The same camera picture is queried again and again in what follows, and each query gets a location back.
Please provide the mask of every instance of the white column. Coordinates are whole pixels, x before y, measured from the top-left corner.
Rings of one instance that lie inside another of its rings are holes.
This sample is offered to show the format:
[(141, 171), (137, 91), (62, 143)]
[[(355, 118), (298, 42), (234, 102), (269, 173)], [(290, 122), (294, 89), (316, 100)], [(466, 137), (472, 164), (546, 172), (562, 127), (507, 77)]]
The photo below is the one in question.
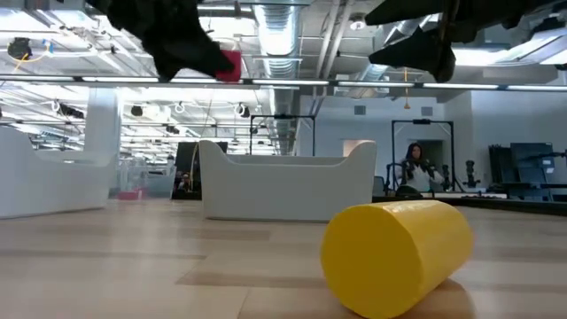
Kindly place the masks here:
[(90, 89), (84, 151), (115, 154), (118, 164), (122, 107), (116, 89)]

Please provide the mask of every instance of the foam cylinder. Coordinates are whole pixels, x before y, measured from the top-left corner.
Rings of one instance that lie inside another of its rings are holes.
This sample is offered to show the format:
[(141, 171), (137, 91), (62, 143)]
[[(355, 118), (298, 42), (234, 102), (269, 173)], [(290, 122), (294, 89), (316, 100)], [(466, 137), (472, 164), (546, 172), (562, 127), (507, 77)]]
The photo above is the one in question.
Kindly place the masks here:
[(454, 207), (435, 200), (353, 206), (329, 223), (321, 250), (340, 302), (371, 319), (402, 315), (472, 253), (472, 232)]

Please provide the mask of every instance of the wooden floor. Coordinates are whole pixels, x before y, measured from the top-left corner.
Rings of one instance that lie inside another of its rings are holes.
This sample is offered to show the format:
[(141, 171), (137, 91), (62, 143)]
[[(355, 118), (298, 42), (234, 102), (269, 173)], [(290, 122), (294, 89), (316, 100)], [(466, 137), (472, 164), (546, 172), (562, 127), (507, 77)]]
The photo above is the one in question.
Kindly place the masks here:
[[(462, 211), (474, 256), (402, 318), (567, 318), (567, 219)], [(0, 221), (0, 318), (357, 318), (322, 279), (324, 227), (166, 200)]]

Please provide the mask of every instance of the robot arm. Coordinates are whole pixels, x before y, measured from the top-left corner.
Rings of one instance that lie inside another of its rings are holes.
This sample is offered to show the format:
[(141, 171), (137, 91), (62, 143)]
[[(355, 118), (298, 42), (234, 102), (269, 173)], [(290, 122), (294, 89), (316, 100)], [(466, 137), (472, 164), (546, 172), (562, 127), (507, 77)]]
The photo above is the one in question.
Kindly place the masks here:
[(217, 77), (235, 65), (213, 42), (198, 19), (198, 0), (86, 0), (110, 20), (142, 41), (153, 56), (161, 82), (182, 68)]

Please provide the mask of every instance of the white curved wall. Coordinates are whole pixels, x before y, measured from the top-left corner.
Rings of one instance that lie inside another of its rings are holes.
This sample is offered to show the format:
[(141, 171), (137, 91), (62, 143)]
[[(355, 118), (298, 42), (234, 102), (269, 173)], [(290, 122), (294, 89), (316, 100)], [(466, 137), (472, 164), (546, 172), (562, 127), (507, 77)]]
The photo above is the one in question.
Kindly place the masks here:
[(328, 159), (316, 165), (319, 158), (297, 157), (288, 164), (265, 156), (250, 156), (252, 164), (238, 164), (215, 143), (202, 141), (199, 148), (208, 218), (328, 221), (349, 206), (372, 200), (374, 143), (359, 145), (348, 158), (333, 159), (331, 165)]
[(26, 134), (0, 128), (0, 218), (106, 205), (113, 157), (97, 156), (90, 164), (69, 164), (62, 162), (61, 156), (40, 158)]

